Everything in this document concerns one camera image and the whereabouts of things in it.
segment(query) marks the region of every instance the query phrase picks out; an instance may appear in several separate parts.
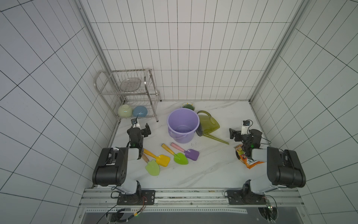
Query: white tiled wall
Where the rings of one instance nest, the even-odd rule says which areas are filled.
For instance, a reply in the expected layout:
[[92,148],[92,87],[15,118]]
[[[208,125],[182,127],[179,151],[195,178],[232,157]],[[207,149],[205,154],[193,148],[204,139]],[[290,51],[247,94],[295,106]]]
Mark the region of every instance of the white tiled wall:
[[116,122],[93,87],[102,65],[73,1],[0,10],[1,223],[72,223]]
[[300,158],[313,223],[357,223],[357,5],[312,1],[253,102],[272,145]]
[[81,0],[113,70],[166,100],[249,99],[300,0]]

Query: snack bag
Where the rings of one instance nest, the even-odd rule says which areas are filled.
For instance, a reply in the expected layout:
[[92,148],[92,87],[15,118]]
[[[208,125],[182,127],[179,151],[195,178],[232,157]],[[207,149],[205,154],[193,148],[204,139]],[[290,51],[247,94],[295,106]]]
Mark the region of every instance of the snack bag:
[[249,159],[246,157],[245,152],[242,150],[242,145],[238,145],[235,147],[235,150],[237,151],[237,154],[240,156],[240,161],[246,165],[247,168],[251,169],[257,164],[264,163],[260,161],[256,161],[253,159]]

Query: bucket handle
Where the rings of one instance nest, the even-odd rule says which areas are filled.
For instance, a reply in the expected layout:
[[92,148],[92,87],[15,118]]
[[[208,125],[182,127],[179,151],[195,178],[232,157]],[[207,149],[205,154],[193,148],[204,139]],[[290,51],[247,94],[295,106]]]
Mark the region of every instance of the bucket handle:
[[177,138],[177,137],[173,137],[173,136],[171,135],[171,130],[170,130],[169,128],[168,128],[168,132],[169,132],[170,137],[172,137],[172,138],[174,138],[174,139],[182,139],[182,138],[188,136],[187,134],[185,134],[185,135],[183,135],[183,136]]
[[197,114],[199,114],[199,113],[204,113],[204,114],[206,114],[208,116],[211,116],[211,114],[209,114],[209,112],[206,112],[205,110],[200,110],[200,111],[197,112]]

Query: marble floor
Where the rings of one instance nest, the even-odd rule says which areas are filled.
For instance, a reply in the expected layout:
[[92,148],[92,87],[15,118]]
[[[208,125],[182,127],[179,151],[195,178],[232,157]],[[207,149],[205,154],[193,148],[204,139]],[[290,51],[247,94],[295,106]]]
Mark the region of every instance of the marble floor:
[[[212,133],[230,143],[226,145],[218,141],[199,137],[187,144],[176,143],[168,134],[166,119],[171,111],[179,108],[184,102],[158,102],[155,118],[141,118],[139,124],[143,128],[148,123],[152,134],[144,138],[144,148],[156,156],[164,154],[171,158],[167,167],[160,166],[160,174],[151,176],[147,173],[146,162],[143,159],[129,161],[127,178],[138,180],[142,188],[241,188],[248,179],[260,177],[266,173],[266,163],[252,169],[246,168],[235,155],[234,147],[239,143],[229,138],[229,128],[241,129],[243,120],[253,121],[252,129],[261,130],[247,101],[198,101],[194,102],[195,110],[208,111],[220,124],[220,128]],[[131,126],[130,119],[122,119],[113,147],[125,147],[128,142],[127,129]],[[179,151],[170,146],[172,142],[183,149],[195,149],[200,152],[197,161],[189,159],[188,165],[174,162],[173,156],[161,147],[162,143],[169,146],[175,153]]]

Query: purple shovel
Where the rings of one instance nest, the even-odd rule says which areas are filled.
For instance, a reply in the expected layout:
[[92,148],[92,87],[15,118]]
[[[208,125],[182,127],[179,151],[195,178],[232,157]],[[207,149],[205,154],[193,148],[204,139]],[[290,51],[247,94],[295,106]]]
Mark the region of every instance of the purple shovel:
[[176,145],[173,142],[170,145],[173,146],[174,148],[176,148],[177,150],[184,152],[185,157],[187,157],[191,160],[196,161],[199,157],[199,152],[196,150],[193,150],[193,149],[184,150],[180,146]]

